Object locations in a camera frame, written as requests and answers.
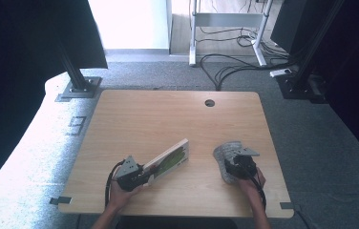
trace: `gray carpet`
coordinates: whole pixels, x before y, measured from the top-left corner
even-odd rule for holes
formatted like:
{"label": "gray carpet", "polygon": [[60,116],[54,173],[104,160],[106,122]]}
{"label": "gray carpet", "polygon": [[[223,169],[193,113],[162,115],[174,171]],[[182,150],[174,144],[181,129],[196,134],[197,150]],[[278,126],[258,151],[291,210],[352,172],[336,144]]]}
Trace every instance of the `gray carpet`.
{"label": "gray carpet", "polygon": [[[231,63],[207,63],[209,72]],[[109,70],[85,70],[102,76],[101,89],[214,91],[201,68],[185,62],[109,63]],[[61,195],[89,121],[81,135],[65,135],[72,116],[91,119],[93,99],[55,102],[69,78],[51,79],[31,127],[0,171],[0,228],[72,228],[77,215],[58,212],[50,198]],[[223,91],[257,92],[272,134],[290,198],[312,228],[359,228],[359,143],[327,104],[284,100],[268,71],[239,72]],[[80,228],[97,216],[84,215]],[[251,219],[235,219],[253,228]],[[306,228],[302,219],[271,219],[273,228]]]}

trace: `white wall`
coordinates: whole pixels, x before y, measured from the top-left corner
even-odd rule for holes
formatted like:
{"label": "white wall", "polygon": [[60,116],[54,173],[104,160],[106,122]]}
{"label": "white wall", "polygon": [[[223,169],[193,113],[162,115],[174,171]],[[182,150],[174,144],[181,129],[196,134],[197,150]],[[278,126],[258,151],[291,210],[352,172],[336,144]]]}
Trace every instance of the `white wall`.
{"label": "white wall", "polygon": [[168,50],[166,1],[89,0],[104,49]]}

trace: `standing desk leg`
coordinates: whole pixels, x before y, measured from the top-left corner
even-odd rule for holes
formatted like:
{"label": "standing desk leg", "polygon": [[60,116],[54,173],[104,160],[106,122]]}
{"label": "standing desk leg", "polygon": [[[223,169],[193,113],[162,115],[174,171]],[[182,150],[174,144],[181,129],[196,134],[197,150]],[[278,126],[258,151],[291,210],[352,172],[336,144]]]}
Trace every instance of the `standing desk leg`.
{"label": "standing desk leg", "polygon": [[197,65],[197,41],[195,40],[195,36],[196,36],[196,15],[197,15],[197,0],[194,0],[194,6],[193,6],[193,11],[191,14],[191,20],[192,20],[192,25],[191,25],[191,42],[189,45],[189,66],[196,66]]}
{"label": "standing desk leg", "polygon": [[263,57],[263,53],[260,50],[260,43],[261,43],[261,40],[263,39],[266,21],[268,20],[269,11],[271,10],[271,6],[272,6],[272,0],[268,0],[268,2],[266,4],[265,12],[264,12],[263,20],[261,21],[260,29],[258,31],[257,39],[251,41],[251,43],[253,44],[254,53],[256,53],[258,62],[260,63],[260,66],[266,65],[265,59]]}

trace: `wooden table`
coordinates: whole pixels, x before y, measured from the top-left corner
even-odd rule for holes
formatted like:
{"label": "wooden table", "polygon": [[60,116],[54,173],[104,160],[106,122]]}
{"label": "wooden table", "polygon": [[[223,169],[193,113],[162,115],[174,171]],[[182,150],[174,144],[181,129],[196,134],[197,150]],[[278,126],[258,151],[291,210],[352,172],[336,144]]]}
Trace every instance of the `wooden table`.
{"label": "wooden table", "polygon": [[[213,107],[205,105],[211,99]],[[101,213],[107,176],[132,155],[144,164],[187,138],[190,157],[176,171],[134,196],[123,215],[251,217],[237,185],[226,184],[213,150],[240,140],[254,157],[266,184],[270,218],[291,218],[283,173],[256,93],[181,91],[104,91],[59,204],[65,213]]]}

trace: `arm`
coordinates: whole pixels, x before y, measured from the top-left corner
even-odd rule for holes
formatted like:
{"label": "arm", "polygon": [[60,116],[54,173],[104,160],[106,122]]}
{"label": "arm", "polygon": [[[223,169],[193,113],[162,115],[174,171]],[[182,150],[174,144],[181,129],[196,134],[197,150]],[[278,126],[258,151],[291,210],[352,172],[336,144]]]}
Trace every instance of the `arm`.
{"label": "arm", "polygon": [[138,186],[132,192],[126,192],[119,187],[116,181],[112,181],[109,197],[110,201],[92,228],[109,228],[115,215],[129,202],[129,199],[140,192],[142,188],[142,186]]}
{"label": "arm", "polygon": [[[263,186],[265,184],[265,177],[259,168],[257,168],[257,175],[254,178],[259,181]],[[240,188],[244,195],[247,197],[250,203],[251,210],[253,212],[254,224],[256,229],[268,229],[271,228],[268,218],[266,217],[265,209],[261,202],[260,194],[258,193],[257,187],[249,179],[238,180]]]}

